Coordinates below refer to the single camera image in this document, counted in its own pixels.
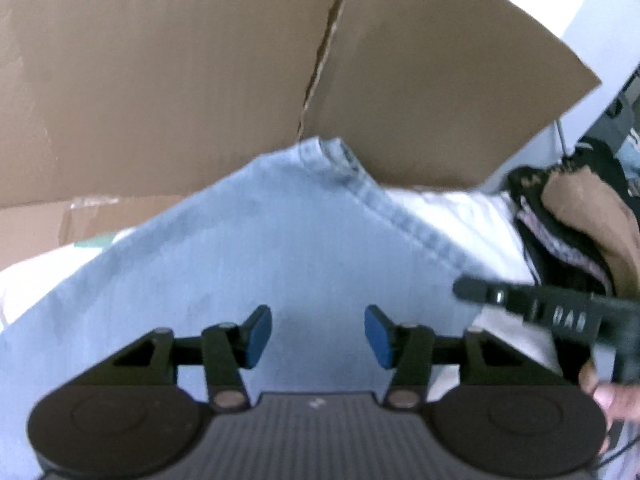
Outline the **person's right hand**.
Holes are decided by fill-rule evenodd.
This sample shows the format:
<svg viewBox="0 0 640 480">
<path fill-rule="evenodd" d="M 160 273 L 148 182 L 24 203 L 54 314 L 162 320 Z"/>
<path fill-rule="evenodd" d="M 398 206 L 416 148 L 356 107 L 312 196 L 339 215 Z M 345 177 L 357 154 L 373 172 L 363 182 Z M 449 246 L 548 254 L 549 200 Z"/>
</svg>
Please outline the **person's right hand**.
<svg viewBox="0 0 640 480">
<path fill-rule="evenodd" d="M 589 360 L 578 374 L 578 384 L 584 393 L 599 405 L 605 417 L 608 436 L 601 452 L 611 446 L 611 431 L 616 422 L 634 430 L 634 440 L 639 439 L 639 386 L 602 382 L 593 360 Z"/>
</svg>

